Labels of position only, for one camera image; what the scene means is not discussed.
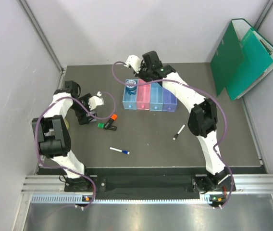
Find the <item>cable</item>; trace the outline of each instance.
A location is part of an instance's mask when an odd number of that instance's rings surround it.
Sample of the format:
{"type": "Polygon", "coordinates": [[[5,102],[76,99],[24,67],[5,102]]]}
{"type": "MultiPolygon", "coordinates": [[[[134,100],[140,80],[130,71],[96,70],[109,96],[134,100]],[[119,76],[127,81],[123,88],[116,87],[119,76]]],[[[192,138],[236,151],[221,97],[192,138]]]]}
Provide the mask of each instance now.
{"type": "Polygon", "coordinates": [[[64,175],[59,175],[59,181],[65,183],[65,184],[67,183],[67,179],[64,175]]]}
{"type": "MultiPolygon", "coordinates": [[[[114,109],[113,109],[112,113],[111,113],[108,117],[97,117],[97,116],[91,115],[93,118],[99,119],[99,120],[105,120],[105,119],[110,118],[110,117],[114,114],[115,109],[116,109],[116,102],[115,102],[114,97],[113,97],[110,93],[108,93],[108,92],[102,92],[102,94],[108,94],[108,95],[110,95],[110,97],[112,98],[113,103],[114,103],[114,109]]],[[[83,174],[81,174],[81,173],[78,173],[78,172],[76,172],[76,171],[73,171],[73,170],[71,170],[71,169],[69,169],[69,168],[67,168],[67,167],[63,167],[63,166],[56,166],[56,167],[54,167],[54,166],[45,165],[45,163],[40,159],[40,155],[39,155],[39,143],[38,143],[38,127],[39,127],[39,126],[38,126],[38,125],[40,124],[40,122],[41,122],[43,116],[47,113],[47,111],[49,111],[56,103],[58,103],[59,101],[64,100],[64,99],[72,99],[73,101],[75,101],[76,103],[78,103],[78,104],[83,108],[83,110],[85,110],[88,114],[91,114],[91,113],[83,106],[83,104],[82,104],[80,101],[78,101],[77,99],[75,99],[75,98],[73,98],[73,97],[69,97],[69,96],[65,96],[65,97],[59,98],[56,102],[50,104],[49,107],[47,107],[47,108],[43,111],[43,113],[38,117],[37,122],[36,122],[35,133],[34,133],[35,153],[36,153],[36,157],[37,157],[38,162],[39,162],[43,167],[48,167],[48,168],[62,168],[62,169],[68,170],[68,171],[70,171],[70,172],[72,172],[72,173],[75,173],[75,174],[77,174],[77,175],[79,175],[79,176],[81,176],[81,177],[87,179],[87,180],[92,184],[92,186],[93,186],[93,196],[92,196],[92,199],[89,201],[89,203],[84,207],[84,209],[86,209],[86,208],[90,207],[90,206],[92,205],[93,201],[95,200],[96,185],[95,185],[94,181],[93,181],[90,177],[88,177],[88,176],[86,176],[86,175],[83,175],[83,174]]],[[[65,206],[62,206],[62,207],[56,209],[55,211],[53,211],[53,212],[51,212],[50,214],[48,214],[48,215],[46,216],[46,218],[44,218],[42,221],[40,221],[40,222],[38,222],[38,223],[34,222],[34,219],[33,219],[33,217],[31,216],[32,222],[33,222],[34,225],[39,225],[39,224],[41,224],[43,221],[45,221],[48,217],[50,217],[53,213],[55,213],[55,212],[61,210],[62,208],[66,208],[66,207],[69,207],[69,206],[73,206],[73,205],[65,205],[65,206]]]]}
{"type": "Polygon", "coordinates": [[[77,89],[78,89],[77,97],[79,98],[81,95],[81,87],[79,84],[77,84],[77,89]]]}
{"type": "Polygon", "coordinates": [[[223,110],[223,108],[221,107],[221,105],[219,104],[219,102],[213,97],[211,96],[210,94],[208,94],[207,92],[201,90],[201,89],[198,89],[198,88],[194,88],[192,86],[189,86],[187,84],[182,84],[178,81],[175,81],[175,80],[171,80],[171,79],[157,79],[157,80],[154,80],[154,81],[151,81],[151,82],[147,82],[147,83],[142,83],[142,84],[127,84],[125,82],[122,82],[115,74],[115,71],[114,71],[114,68],[117,64],[126,64],[125,62],[122,62],[122,61],[117,61],[115,62],[113,65],[112,65],[112,75],[113,77],[118,81],[120,82],[121,84],[123,85],[126,85],[126,86],[144,86],[144,85],[147,85],[147,84],[151,84],[151,83],[158,83],[158,82],[173,82],[173,83],[177,83],[177,84],[180,84],[180,85],[183,85],[184,87],[186,88],[189,88],[189,89],[192,89],[202,95],[205,95],[206,97],[212,99],[212,101],[214,101],[214,103],[218,106],[218,108],[220,109],[221,113],[222,113],[222,116],[223,116],[223,120],[224,120],[224,132],[223,132],[223,135],[221,136],[221,138],[217,141],[217,143],[213,146],[213,150],[214,152],[217,154],[218,158],[220,159],[220,161],[226,166],[226,168],[228,169],[229,173],[230,173],[230,176],[231,176],[231,188],[230,188],[230,192],[229,192],[229,195],[225,201],[225,203],[221,206],[221,209],[225,207],[225,205],[228,203],[229,201],[229,198],[232,194],[232,191],[234,189],[234,177],[233,177],[233,173],[232,173],[232,170],[230,169],[230,167],[226,164],[226,162],[222,159],[222,157],[218,154],[218,151],[216,150],[216,147],[224,140],[225,136],[226,136],[226,131],[227,131],[227,119],[226,119],[226,115],[225,115],[225,112],[223,110]]]}
{"type": "Polygon", "coordinates": [[[226,186],[225,185],[223,185],[223,195],[224,195],[224,198],[226,198],[227,191],[226,191],[226,186]]]}

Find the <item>pink bin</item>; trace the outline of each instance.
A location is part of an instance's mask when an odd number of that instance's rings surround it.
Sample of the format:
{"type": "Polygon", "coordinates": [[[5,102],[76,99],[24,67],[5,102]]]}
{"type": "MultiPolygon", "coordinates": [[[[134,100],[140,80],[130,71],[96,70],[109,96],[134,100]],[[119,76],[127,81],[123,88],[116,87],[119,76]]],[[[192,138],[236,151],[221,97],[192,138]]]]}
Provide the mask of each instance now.
{"type": "MultiPolygon", "coordinates": [[[[145,83],[139,79],[138,84],[145,83]]],[[[150,84],[137,87],[136,107],[138,110],[149,110],[150,84]]]]}

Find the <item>transparent plastic bin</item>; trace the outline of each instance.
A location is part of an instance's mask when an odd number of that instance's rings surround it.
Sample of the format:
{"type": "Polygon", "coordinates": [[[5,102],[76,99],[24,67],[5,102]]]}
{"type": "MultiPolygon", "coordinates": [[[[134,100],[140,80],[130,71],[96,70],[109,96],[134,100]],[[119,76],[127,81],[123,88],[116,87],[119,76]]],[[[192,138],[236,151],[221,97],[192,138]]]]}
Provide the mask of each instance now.
{"type": "Polygon", "coordinates": [[[136,91],[136,95],[129,95],[126,89],[126,86],[124,87],[124,97],[123,97],[123,106],[124,109],[127,110],[136,110],[137,109],[137,91],[136,91]]]}
{"type": "MultiPolygon", "coordinates": [[[[145,83],[145,81],[139,79],[138,84],[145,83]]],[[[137,87],[136,107],[139,110],[149,110],[150,102],[150,84],[137,87]]]]}
{"type": "Polygon", "coordinates": [[[169,92],[167,89],[163,88],[163,108],[164,112],[174,112],[177,108],[177,98],[169,92]]]}
{"type": "Polygon", "coordinates": [[[163,87],[159,83],[150,85],[149,110],[162,111],[163,108],[163,87]]]}

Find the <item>purple bin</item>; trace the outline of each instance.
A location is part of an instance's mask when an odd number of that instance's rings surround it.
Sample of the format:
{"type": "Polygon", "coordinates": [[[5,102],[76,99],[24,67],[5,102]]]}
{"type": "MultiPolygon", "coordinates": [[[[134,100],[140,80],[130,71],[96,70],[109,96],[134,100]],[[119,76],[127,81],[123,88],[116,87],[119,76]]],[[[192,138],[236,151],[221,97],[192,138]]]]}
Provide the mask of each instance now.
{"type": "Polygon", "coordinates": [[[163,88],[163,108],[164,112],[174,112],[177,107],[177,98],[167,89],[163,88]]]}

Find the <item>orange marker cap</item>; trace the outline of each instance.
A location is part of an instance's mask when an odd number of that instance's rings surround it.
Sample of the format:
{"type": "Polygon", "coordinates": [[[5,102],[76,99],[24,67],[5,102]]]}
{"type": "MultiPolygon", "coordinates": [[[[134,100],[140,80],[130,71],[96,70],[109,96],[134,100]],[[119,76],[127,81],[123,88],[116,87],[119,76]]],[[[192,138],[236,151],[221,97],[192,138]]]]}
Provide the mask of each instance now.
{"type": "Polygon", "coordinates": [[[117,115],[116,115],[116,114],[113,114],[113,115],[111,116],[111,119],[112,119],[112,120],[116,120],[116,118],[117,118],[117,115]]]}

